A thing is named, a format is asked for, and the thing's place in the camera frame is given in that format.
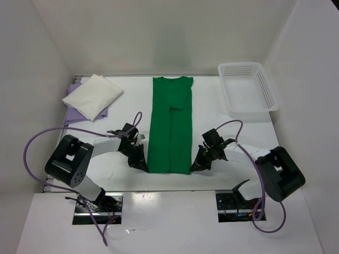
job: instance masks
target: white wall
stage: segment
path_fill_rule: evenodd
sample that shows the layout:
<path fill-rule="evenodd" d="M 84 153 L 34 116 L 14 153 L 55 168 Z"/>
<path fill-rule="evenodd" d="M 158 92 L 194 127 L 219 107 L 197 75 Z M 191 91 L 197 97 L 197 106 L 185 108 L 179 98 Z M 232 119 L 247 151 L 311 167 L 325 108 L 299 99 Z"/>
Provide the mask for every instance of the white wall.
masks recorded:
<path fill-rule="evenodd" d="M 73 74 L 216 74 L 263 62 L 295 0 L 32 0 Z"/>
<path fill-rule="evenodd" d="M 303 189 L 326 254 L 338 253 L 339 11 L 298 0 L 265 63 L 279 97 L 279 143 L 306 176 Z"/>
<path fill-rule="evenodd" d="M 32 195 L 42 189 L 23 167 L 23 148 L 38 131 L 61 124 L 60 100 L 72 76 L 29 0 L 0 1 L 0 31 L 0 252 L 15 253 Z M 29 152 L 42 179 L 57 135 Z"/>

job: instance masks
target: white surface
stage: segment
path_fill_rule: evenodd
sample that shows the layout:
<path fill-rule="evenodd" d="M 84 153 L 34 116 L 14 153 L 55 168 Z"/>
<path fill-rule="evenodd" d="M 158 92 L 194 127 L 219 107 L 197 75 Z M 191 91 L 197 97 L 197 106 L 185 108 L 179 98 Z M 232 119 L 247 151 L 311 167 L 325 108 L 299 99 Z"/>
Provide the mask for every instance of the white surface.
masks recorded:
<path fill-rule="evenodd" d="M 75 91 L 63 98 L 63 103 L 75 108 L 87 119 L 94 119 L 110 105 L 123 90 L 104 77 L 93 75 Z"/>
<path fill-rule="evenodd" d="M 263 62 L 295 0 L 32 0 L 73 74 L 217 74 Z"/>
<path fill-rule="evenodd" d="M 13 254 L 33 193 L 42 189 L 25 172 L 23 148 L 62 121 L 71 75 L 30 1 L 0 1 L 0 30 L 0 253 Z M 29 164 L 39 177 L 57 136 L 32 144 Z"/>
<path fill-rule="evenodd" d="M 305 174 L 324 252 L 337 254 L 339 11 L 330 0 L 297 2 L 265 69 L 281 105 L 272 115 L 279 142 Z"/>
<path fill-rule="evenodd" d="M 271 82 L 260 63 L 222 63 L 218 70 L 231 113 L 261 113 L 279 108 Z"/>
<path fill-rule="evenodd" d="M 17 254 L 323 253 L 300 191 L 285 200 L 287 221 L 275 234 L 251 222 L 218 223 L 214 191 L 125 193 L 122 224 L 108 227 L 108 247 L 94 225 L 72 225 L 74 202 L 66 195 L 35 194 Z M 281 223 L 278 203 L 268 199 L 266 214 L 262 228 Z"/>
<path fill-rule="evenodd" d="M 99 133 L 121 129 L 126 122 L 132 123 L 138 111 L 143 118 L 138 125 L 139 133 L 149 133 L 152 109 L 152 77 L 111 77 L 108 80 L 121 87 L 125 93 L 110 107 L 109 116 L 96 122 L 71 124 Z M 219 77 L 194 77 L 192 86 L 193 98 L 193 145 L 192 162 L 198 153 L 198 145 L 202 144 L 202 134 L 220 124 L 231 120 L 228 115 L 225 97 Z M 239 141 L 259 148 L 273 149 L 278 145 L 273 125 L 268 113 L 263 113 L 259 122 L 245 122 Z M 218 130 L 226 138 L 234 138 L 239 128 L 232 123 Z M 90 134 L 67 131 L 81 138 Z M 144 148 L 147 159 L 148 146 Z M 257 179 L 254 168 L 241 164 L 214 161 L 210 171 L 205 170 L 190 175 L 182 174 L 147 174 L 141 170 L 130 168 L 127 158 L 116 152 L 107 153 L 91 160 L 87 175 L 106 191 L 182 191 L 206 189 L 230 189 L 246 179 Z"/>

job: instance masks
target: white cloth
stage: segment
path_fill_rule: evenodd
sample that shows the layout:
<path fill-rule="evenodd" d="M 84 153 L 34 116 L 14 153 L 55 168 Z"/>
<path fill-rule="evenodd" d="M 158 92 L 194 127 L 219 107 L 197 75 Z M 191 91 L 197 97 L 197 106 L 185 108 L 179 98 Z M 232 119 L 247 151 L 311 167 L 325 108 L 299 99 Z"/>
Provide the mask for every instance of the white cloth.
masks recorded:
<path fill-rule="evenodd" d="M 74 92 L 63 98 L 63 103 L 94 121 L 96 116 L 121 93 L 123 90 L 120 87 L 94 74 Z"/>

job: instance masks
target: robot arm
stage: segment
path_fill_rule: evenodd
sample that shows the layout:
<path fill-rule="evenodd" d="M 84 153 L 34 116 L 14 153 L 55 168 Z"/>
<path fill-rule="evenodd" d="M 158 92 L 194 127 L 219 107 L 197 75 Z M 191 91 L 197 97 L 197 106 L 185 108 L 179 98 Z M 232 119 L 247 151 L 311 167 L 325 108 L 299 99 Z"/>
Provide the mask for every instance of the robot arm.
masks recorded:
<path fill-rule="evenodd" d="M 122 130 L 109 131 L 120 134 L 128 131 L 132 125 L 125 124 Z M 128 165 L 133 168 L 148 171 L 144 145 L 136 144 L 138 130 L 114 138 L 100 138 L 90 143 L 81 142 L 72 135 L 66 135 L 48 160 L 45 172 L 68 185 L 99 208 L 109 202 L 105 190 L 86 176 L 90 159 L 107 152 L 118 151 L 128 157 Z"/>
<path fill-rule="evenodd" d="M 199 146 L 198 155 L 190 168 L 191 172 L 210 170 L 212 161 L 216 159 L 235 161 L 252 166 L 251 161 L 235 143 L 234 139 L 224 141 L 216 129 L 212 129 L 202 136 L 204 146 Z M 247 145 L 242 146 L 254 159 L 263 177 L 265 190 L 273 200 L 281 202 L 305 184 L 303 174 L 283 147 L 268 150 Z M 243 182 L 237 186 L 237 189 L 240 193 L 245 193 L 246 191 L 254 193 L 253 189 L 257 189 L 257 186 L 259 186 L 258 183 Z"/>

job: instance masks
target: cable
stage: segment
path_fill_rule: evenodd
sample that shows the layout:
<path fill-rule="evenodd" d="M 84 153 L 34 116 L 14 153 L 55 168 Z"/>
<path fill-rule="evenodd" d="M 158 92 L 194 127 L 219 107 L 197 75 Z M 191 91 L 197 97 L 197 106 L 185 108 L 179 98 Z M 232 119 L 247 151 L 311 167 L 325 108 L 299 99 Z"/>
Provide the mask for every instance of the cable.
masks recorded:
<path fill-rule="evenodd" d="M 77 192 L 76 190 L 73 190 L 71 188 L 67 188 L 67 187 L 62 187 L 62 186 L 58 186 L 58 185 L 54 185 L 54 184 L 50 184 L 46 181 L 43 181 L 43 180 L 40 180 L 38 177 L 36 177 L 32 171 L 30 170 L 30 168 L 28 167 L 28 163 L 27 163 L 27 150 L 28 150 L 28 147 L 30 146 L 30 144 L 33 142 L 34 139 L 36 139 L 38 136 L 46 133 L 46 132 L 49 132 L 49 131 L 55 131 L 55 130 L 74 130 L 74 131 L 81 131 L 81 132 L 86 132 L 86 133 L 89 133 L 89 134 L 93 134 L 93 135 L 97 135 L 97 136 L 100 136 L 100 137 L 109 137 L 109 138 L 118 138 L 118 137 L 121 137 L 123 135 L 126 135 L 128 133 L 130 133 L 132 130 L 134 130 L 138 124 L 140 123 L 141 121 L 141 118 L 142 118 L 142 112 L 138 112 L 134 118 L 134 121 L 133 121 L 133 127 L 130 128 L 128 131 L 126 132 L 122 132 L 120 134 L 117 134 L 117 135 L 106 135 L 106 134 L 101 134 L 101 133 L 96 133 L 96 132 L 93 132 L 93 131 L 88 131 L 88 130 L 83 130 L 83 129 L 79 129 L 79 128 L 72 128 L 72 127 L 53 127 L 53 128 L 49 128 L 49 129 L 46 129 L 46 130 L 43 130 L 37 134 L 35 134 L 26 144 L 24 150 L 23 150 L 23 164 L 25 166 L 25 169 L 27 171 L 27 173 L 37 182 L 43 184 L 43 185 L 47 185 L 47 186 L 50 186 L 50 187 L 54 187 L 54 188 L 59 188 L 59 189 L 64 189 L 66 191 L 69 191 L 69 192 L 73 192 L 73 193 L 76 193 L 79 195 L 79 197 L 83 200 L 83 203 L 84 205 L 86 206 L 89 214 L 90 214 L 90 217 L 94 223 L 94 225 L 96 226 L 97 230 L 99 231 L 100 235 L 102 236 L 102 240 L 105 244 L 105 246 L 107 247 L 108 244 L 107 244 L 107 240 L 105 238 L 105 235 L 104 235 L 104 231 L 108 225 L 108 223 L 110 222 L 110 220 L 108 221 L 108 223 L 105 225 L 104 227 L 104 231 L 101 231 L 101 229 L 99 228 L 99 225 L 97 224 L 93 214 L 92 214 L 92 211 L 90 209 L 90 207 L 88 206 L 87 202 L 86 202 L 86 198 L 84 198 L 79 192 Z"/>
<path fill-rule="evenodd" d="M 283 210 L 283 220 L 282 220 L 282 223 L 280 224 L 280 226 L 278 228 L 276 228 L 275 230 L 272 230 L 272 231 L 266 231 L 266 230 L 262 230 L 260 229 L 256 224 L 255 222 L 256 221 L 260 221 L 264 215 L 264 212 L 265 212 L 265 199 L 266 199 L 266 192 L 265 192 L 265 184 L 264 184 L 264 180 L 263 180 L 263 177 L 262 175 L 260 174 L 260 171 L 257 167 L 257 165 L 255 164 L 255 161 L 253 160 L 252 156 L 246 151 L 246 149 L 241 145 L 239 144 L 238 142 L 238 138 L 239 138 L 239 135 L 240 135 L 240 132 L 242 131 L 243 129 L 243 126 L 244 126 L 244 123 L 243 121 L 241 120 L 231 120 L 231 121 L 228 121 L 226 123 L 223 123 L 222 125 L 218 126 L 216 128 L 216 130 L 218 130 L 219 128 L 223 127 L 224 125 L 226 124 L 229 124 L 229 123 L 233 123 L 233 122 L 238 122 L 240 123 L 240 128 L 235 136 L 235 142 L 236 144 L 239 146 L 239 148 L 247 155 L 247 157 L 249 158 L 249 160 L 251 161 L 253 167 L 255 168 L 255 171 L 257 172 L 258 174 L 258 177 L 259 177 L 259 181 L 260 181 L 260 185 L 261 185 L 261 191 L 262 191 L 262 197 L 258 200 L 258 202 L 255 204 L 254 208 L 253 208 L 253 212 L 252 212 L 252 223 L 253 225 L 261 232 L 263 233 L 276 233 L 278 232 L 279 230 L 282 229 L 282 227 L 285 225 L 285 222 L 286 222 L 286 210 L 285 210 L 285 207 L 284 205 L 280 202 L 280 205 L 282 207 L 282 210 Z M 256 217 L 256 211 L 259 207 L 259 205 L 261 204 L 261 211 L 260 211 L 260 214 L 258 217 Z"/>

